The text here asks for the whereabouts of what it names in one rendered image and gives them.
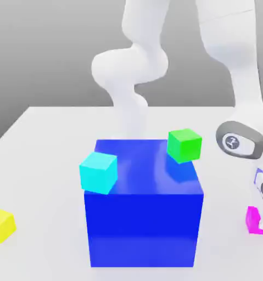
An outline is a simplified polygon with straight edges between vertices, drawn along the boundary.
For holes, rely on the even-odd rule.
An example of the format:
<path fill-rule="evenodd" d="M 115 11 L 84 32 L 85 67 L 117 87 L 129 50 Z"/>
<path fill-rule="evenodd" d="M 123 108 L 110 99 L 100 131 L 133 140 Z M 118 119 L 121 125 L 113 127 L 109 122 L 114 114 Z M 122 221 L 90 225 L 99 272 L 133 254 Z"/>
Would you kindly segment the small cyan cube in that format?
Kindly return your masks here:
<path fill-rule="evenodd" d="M 118 179 L 116 155 L 91 152 L 79 169 L 81 187 L 87 192 L 107 195 Z"/>

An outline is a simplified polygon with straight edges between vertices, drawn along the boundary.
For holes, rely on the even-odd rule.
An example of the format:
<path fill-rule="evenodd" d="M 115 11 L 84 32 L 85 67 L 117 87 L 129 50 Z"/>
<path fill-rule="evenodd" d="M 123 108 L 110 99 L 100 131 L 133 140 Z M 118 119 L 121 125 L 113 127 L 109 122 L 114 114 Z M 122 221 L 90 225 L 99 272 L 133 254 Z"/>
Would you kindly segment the small yellow cube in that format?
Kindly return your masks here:
<path fill-rule="evenodd" d="M 3 243 L 16 231 L 14 215 L 0 209 L 0 243 Z"/>

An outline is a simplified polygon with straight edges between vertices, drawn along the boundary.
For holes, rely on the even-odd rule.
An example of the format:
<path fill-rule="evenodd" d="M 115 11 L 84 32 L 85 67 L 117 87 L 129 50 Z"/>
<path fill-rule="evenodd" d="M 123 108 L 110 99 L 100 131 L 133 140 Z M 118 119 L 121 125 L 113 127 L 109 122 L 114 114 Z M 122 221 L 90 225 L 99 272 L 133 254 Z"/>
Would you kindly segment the large blue box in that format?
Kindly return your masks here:
<path fill-rule="evenodd" d="M 192 162 L 178 164 L 167 141 L 96 142 L 118 159 L 107 195 L 84 195 L 92 267 L 192 267 L 204 193 Z"/>

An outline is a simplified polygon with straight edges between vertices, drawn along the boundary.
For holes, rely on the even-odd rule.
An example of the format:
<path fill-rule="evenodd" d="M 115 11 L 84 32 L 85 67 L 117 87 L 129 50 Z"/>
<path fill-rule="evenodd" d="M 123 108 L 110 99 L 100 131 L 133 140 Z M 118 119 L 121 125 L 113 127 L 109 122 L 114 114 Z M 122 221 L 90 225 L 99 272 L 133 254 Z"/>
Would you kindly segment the small green cube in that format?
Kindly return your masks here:
<path fill-rule="evenodd" d="M 189 128 L 170 131 L 167 153 L 179 164 L 200 159 L 202 137 Z"/>

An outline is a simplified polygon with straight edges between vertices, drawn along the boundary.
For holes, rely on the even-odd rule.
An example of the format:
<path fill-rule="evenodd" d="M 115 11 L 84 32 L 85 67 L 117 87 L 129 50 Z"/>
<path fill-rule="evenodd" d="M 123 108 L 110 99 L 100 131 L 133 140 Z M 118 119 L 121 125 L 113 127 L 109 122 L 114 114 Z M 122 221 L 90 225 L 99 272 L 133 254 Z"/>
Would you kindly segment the small magenta cube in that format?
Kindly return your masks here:
<path fill-rule="evenodd" d="M 253 206 L 248 206 L 247 213 L 245 217 L 246 226 L 250 234 L 263 235 L 263 229 L 260 228 L 261 216 L 259 214 L 258 208 Z"/>

